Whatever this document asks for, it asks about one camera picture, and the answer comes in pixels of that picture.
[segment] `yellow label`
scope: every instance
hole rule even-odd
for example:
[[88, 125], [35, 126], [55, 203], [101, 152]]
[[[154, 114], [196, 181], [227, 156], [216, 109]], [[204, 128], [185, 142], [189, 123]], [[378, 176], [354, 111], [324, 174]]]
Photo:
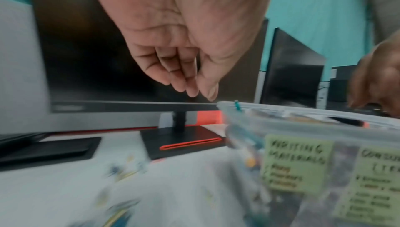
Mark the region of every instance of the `yellow label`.
[[318, 194], [332, 148], [331, 141], [267, 135], [261, 177], [273, 189]]
[[400, 150], [360, 148], [350, 184], [341, 195], [334, 216], [400, 226]]

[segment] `paper label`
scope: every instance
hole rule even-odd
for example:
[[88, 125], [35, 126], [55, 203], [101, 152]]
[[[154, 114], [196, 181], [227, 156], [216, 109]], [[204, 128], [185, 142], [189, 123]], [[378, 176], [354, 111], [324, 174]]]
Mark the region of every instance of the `paper label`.
[[400, 226], [400, 150], [362, 147], [334, 215], [373, 225]]
[[261, 177], [273, 189], [318, 194], [332, 148], [331, 141], [267, 135]]

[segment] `desk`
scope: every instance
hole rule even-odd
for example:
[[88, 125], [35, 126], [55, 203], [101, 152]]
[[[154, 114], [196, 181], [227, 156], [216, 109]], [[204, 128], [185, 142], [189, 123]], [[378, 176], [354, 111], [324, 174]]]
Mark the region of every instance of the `desk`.
[[[121, 198], [142, 197], [133, 216], [138, 227], [244, 226], [227, 147], [150, 162], [138, 131], [45, 140], [94, 136], [102, 141], [90, 160], [0, 172], [0, 225], [65, 227], [98, 217]], [[129, 172], [143, 163], [145, 172], [119, 182], [109, 177], [113, 165]], [[99, 202], [102, 193], [107, 202]]]

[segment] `monitor screen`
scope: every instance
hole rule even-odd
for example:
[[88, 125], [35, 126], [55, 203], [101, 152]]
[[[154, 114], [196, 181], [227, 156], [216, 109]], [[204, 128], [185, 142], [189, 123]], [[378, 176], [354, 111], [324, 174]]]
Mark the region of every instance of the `monitor screen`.
[[[217, 109], [201, 94], [190, 98], [150, 79], [98, 0], [32, 0], [32, 4], [53, 112]], [[236, 93], [240, 99], [240, 90]]]
[[262, 104], [316, 107], [325, 58], [276, 28], [261, 96]]

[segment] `black monitor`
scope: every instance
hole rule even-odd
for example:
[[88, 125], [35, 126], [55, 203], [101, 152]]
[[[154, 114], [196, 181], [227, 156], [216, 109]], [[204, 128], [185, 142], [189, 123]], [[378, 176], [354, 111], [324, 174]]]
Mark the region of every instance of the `black monitor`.
[[[219, 138], [202, 127], [185, 127], [186, 111], [217, 110], [215, 102], [201, 94], [190, 98], [150, 79], [133, 60], [121, 32], [98, 0], [32, 0], [32, 4], [52, 112], [174, 112], [173, 128], [142, 131], [151, 158], [173, 152], [160, 152], [160, 144]], [[265, 22], [263, 35], [257, 39], [264, 40], [266, 27]], [[262, 49], [258, 53], [258, 58], [252, 55], [258, 60], [255, 71], [242, 73], [258, 75]], [[257, 78], [247, 83], [254, 85], [254, 92], [247, 95], [254, 96]], [[241, 99], [243, 91], [235, 89], [231, 97]]]
[[260, 102], [316, 107], [325, 61], [322, 55], [276, 28]]

